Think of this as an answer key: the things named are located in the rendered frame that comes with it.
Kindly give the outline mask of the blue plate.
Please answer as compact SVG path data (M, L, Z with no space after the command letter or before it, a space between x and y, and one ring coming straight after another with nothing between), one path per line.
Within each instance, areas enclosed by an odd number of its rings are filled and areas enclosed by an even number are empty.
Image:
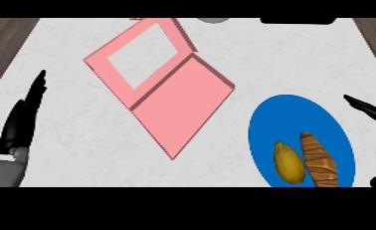
M303 154L300 134L307 131L332 155L338 168L338 186L351 187L356 160L351 142L337 119L310 99L295 95L269 98L257 107L250 120L250 151L260 174L273 187L313 187L306 175L301 184L288 183L279 176L273 162L273 146L282 141Z

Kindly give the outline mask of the pink cardboard box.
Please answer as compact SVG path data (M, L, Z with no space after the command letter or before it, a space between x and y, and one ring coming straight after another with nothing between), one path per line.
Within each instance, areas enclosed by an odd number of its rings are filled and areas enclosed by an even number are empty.
M177 53L133 87L109 58L160 26ZM146 18L84 59L114 95L136 116L168 157L177 157L235 90L235 83L196 55L176 18Z

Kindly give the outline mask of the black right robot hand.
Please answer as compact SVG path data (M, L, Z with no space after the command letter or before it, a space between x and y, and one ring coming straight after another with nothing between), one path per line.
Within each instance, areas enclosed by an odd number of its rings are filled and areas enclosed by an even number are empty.
M365 112L369 115L369 117L376 120L376 106L360 101L359 99L353 98L348 95L344 96L344 99L351 107L354 107L359 111Z

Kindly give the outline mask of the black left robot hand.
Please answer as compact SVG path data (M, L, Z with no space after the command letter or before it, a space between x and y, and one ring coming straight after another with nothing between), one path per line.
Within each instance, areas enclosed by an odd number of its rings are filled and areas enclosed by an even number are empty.
M36 119L46 87L46 71L42 71L28 90L8 115L0 133L0 154L14 154L20 147L30 147L36 131Z

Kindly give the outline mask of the grey round object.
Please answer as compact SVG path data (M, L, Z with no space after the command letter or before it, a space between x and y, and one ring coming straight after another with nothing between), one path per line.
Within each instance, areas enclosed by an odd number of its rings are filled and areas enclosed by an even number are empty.
M229 20L229 18L198 18L198 19L210 24L219 24Z

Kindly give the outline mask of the brown striped croissant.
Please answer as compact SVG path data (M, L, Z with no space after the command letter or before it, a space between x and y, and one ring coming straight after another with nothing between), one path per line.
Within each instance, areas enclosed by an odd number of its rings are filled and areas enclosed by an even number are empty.
M300 134L304 163L316 187L338 186L338 167L335 159L314 135L304 131Z

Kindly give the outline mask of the black appliance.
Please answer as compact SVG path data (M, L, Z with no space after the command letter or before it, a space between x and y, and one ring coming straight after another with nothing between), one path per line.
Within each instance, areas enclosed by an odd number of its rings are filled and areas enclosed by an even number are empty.
M286 24L286 25L329 25L337 18L272 18L263 17L260 21L263 24Z

